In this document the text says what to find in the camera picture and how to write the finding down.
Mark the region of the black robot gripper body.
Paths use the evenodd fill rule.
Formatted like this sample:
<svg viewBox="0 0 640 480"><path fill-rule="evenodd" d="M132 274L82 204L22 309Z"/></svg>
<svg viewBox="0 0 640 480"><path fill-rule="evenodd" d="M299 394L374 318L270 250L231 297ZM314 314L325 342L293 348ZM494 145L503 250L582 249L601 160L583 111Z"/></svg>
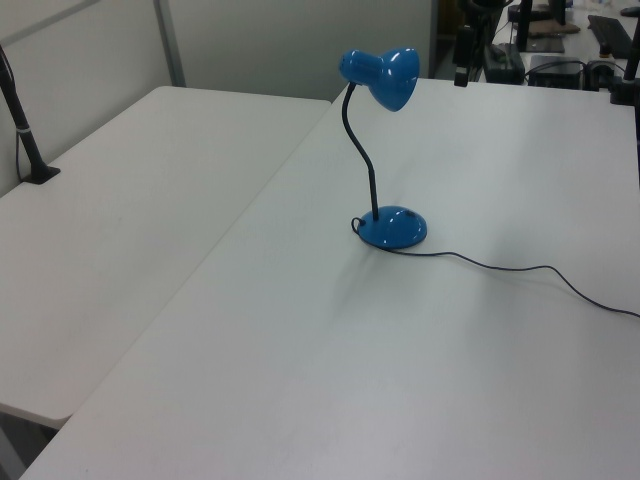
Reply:
<svg viewBox="0 0 640 480"><path fill-rule="evenodd" d="M471 26L464 25L458 29L457 66L459 68L467 68L471 63L474 38L475 30Z"/></svg>

